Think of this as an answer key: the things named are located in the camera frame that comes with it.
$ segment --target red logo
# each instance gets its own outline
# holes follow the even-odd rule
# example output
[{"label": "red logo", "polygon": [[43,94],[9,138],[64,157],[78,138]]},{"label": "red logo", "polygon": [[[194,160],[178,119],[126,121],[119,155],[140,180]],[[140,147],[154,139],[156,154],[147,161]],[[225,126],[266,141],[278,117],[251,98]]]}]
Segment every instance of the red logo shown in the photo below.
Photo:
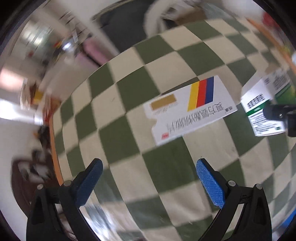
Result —
[{"label": "red logo", "polygon": [[164,140],[164,139],[167,139],[169,136],[169,133],[166,132],[166,133],[163,133],[162,136],[161,136],[161,139]]}]

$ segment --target blue textured pad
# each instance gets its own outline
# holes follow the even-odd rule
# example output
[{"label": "blue textured pad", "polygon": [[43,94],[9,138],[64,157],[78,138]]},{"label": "blue textured pad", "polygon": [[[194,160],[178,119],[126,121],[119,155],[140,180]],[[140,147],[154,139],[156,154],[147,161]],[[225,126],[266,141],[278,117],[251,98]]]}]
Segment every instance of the blue textured pad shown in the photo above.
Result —
[{"label": "blue textured pad", "polygon": [[225,203],[224,192],[201,160],[198,160],[196,163],[196,173],[209,194],[213,204],[222,209]]},{"label": "blue textured pad", "polygon": [[94,189],[94,186],[103,173],[102,161],[98,158],[95,158],[93,162],[95,162],[94,166],[77,190],[75,201],[76,207],[80,207],[86,204],[86,201],[88,200],[92,190]]}]

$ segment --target checkered tablecloth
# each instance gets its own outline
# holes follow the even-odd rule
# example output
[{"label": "checkered tablecloth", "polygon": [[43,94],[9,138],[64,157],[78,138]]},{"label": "checkered tablecloth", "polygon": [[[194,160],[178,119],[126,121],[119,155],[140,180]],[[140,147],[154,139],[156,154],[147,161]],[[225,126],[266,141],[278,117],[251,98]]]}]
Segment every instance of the checkered tablecloth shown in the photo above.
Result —
[{"label": "checkered tablecloth", "polygon": [[[261,183],[272,227],[281,224],[296,203],[296,139],[255,137],[240,104],[242,86],[270,62],[295,82],[278,50],[246,20],[199,21],[138,43],[73,92],[54,115],[56,151],[64,180],[93,158],[103,161],[85,213],[97,227],[104,223],[97,229],[103,240],[197,240],[217,213],[196,175],[201,157],[227,180]],[[142,104],[214,75],[238,111],[157,147]]]}]

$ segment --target screw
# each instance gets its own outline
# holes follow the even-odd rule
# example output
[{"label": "screw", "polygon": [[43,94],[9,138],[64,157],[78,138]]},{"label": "screw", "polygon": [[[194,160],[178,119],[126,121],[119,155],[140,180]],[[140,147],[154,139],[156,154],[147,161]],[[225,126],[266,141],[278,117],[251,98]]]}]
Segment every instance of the screw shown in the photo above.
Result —
[{"label": "screw", "polygon": [[228,181],[228,185],[231,186],[231,187],[234,187],[236,185],[235,181]]},{"label": "screw", "polygon": [[65,186],[65,187],[68,187],[68,186],[71,185],[71,183],[72,183],[72,181],[67,180],[67,181],[64,182],[64,186]]},{"label": "screw", "polygon": [[262,185],[261,184],[256,184],[256,187],[261,190],[262,189]]}]

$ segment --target blue stripe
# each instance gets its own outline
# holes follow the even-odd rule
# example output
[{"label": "blue stripe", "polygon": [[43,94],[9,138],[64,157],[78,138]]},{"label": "blue stripe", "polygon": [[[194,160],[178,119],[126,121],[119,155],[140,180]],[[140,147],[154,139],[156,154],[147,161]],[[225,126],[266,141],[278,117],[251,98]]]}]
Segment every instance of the blue stripe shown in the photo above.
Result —
[{"label": "blue stripe", "polygon": [[207,90],[205,94],[205,104],[213,101],[214,94],[214,77],[207,79]]}]

